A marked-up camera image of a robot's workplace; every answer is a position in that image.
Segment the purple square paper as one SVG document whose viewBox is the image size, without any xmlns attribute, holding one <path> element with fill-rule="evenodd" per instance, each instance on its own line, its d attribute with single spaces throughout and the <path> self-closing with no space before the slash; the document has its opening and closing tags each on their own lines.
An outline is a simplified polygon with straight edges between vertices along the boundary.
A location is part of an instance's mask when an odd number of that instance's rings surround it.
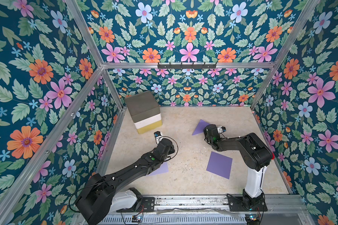
<svg viewBox="0 0 338 225">
<path fill-rule="evenodd" d="M 204 120 L 200 120 L 198 125 L 196 126 L 195 130 L 193 131 L 192 135 L 195 136 L 197 134 L 201 134 L 203 133 L 203 130 L 205 129 L 205 127 L 207 125 L 210 125 L 210 123 L 204 121 Z"/>
<path fill-rule="evenodd" d="M 230 179 L 233 159 L 216 152 L 211 152 L 206 171 Z"/>
</svg>

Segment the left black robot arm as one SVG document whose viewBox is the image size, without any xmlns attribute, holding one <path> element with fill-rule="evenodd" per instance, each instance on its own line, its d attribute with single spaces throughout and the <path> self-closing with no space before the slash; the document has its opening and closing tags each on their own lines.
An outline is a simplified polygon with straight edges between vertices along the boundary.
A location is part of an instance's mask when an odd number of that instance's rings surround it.
<svg viewBox="0 0 338 225">
<path fill-rule="evenodd" d="M 159 169 L 175 153 L 173 142 L 163 137 L 157 146 L 136 162 L 112 174 L 93 175 L 74 204 L 89 225 L 101 222 L 109 213 L 114 196 L 125 186 Z"/>
</svg>

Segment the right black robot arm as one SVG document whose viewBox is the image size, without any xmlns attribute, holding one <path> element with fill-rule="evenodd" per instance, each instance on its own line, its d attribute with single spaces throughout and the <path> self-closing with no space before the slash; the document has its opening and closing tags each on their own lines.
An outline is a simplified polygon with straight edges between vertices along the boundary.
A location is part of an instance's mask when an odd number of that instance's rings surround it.
<svg viewBox="0 0 338 225">
<path fill-rule="evenodd" d="M 246 136 L 226 138 L 220 137 L 225 127 L 209 124 L 203 129 L 204 140 L 218 152 L 239 151 L 248 167 L 247 183 L 243 189 L 242 203 L 246 208 L 264 201 L 262 189 L 264 176 L 272 160 L 272 151 L 255 133 Z"/>
</svg>

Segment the left pale purple paper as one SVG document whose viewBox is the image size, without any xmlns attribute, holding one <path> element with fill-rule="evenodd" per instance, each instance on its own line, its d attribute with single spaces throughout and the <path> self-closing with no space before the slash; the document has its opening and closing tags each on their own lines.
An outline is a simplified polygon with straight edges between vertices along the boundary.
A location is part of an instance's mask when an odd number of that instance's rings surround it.
<svg viewBox="0 0 338 225">
<path fill-rule="evenodd" d="M 169 172 L 168 163 L 164 162 L 158 169 L 150 173 L 149 176 L 159 175 L 159 174 L 168 173 L 168 172 Z"/>
</svg>

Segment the grey white yellow block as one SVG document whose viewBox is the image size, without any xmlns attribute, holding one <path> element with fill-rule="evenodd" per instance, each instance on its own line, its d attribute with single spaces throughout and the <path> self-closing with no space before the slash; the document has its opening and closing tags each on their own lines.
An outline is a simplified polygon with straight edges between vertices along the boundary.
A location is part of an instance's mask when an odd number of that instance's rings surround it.
<svg viewBox="0 0 338 225">
<path fill-rule="evenodd" d="M 125 103 L 138 134 L 162 125 L 160 106 L 150 91 L 127 97 Z"/>
</svg>

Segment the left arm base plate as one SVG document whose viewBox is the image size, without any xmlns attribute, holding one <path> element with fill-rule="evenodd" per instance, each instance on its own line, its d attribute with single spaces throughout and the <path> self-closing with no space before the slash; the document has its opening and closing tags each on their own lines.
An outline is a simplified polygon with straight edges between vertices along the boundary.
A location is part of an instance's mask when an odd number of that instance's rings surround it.
<svg viewBox="0 0 338 225">
<path fill-rule="evenodd" d="M 136 203 L 129 209 L 121 209 L 116 212 L 153 212 L 155 209 L 155 198 L 154 197 L 144 197 L 140 200 L 137 200 Z"/>
</svg>

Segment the black hook rail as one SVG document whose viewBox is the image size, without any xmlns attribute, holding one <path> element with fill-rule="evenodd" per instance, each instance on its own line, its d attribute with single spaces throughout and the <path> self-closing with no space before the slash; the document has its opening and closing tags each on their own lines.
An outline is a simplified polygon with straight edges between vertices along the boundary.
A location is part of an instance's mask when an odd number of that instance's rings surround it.
<svg viewBox="0 0 338 225">
<path fill-rule="evenodd" d="M 158 69 L 194 69 L 194 70 L 203 70 L 203 69 L 214 69 L 217 67 L 216 63 L 157 63 Z"/>
</svg>

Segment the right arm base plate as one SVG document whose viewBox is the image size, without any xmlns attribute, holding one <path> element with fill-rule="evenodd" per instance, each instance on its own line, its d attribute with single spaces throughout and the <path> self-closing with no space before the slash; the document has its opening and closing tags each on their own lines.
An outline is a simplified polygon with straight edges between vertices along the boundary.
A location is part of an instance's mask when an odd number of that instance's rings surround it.
<svg viewBox="0 0 338 225">
<path fill-rule="evenodd" d="M 267 212 L 268 208 L 265 202 L 265 194 L 261 193 L 256 198 L 249 195 L 236 197 L 231 194 L 226 195 L 228 199 L 229 209 L 231 212 Z"/>
</svg>

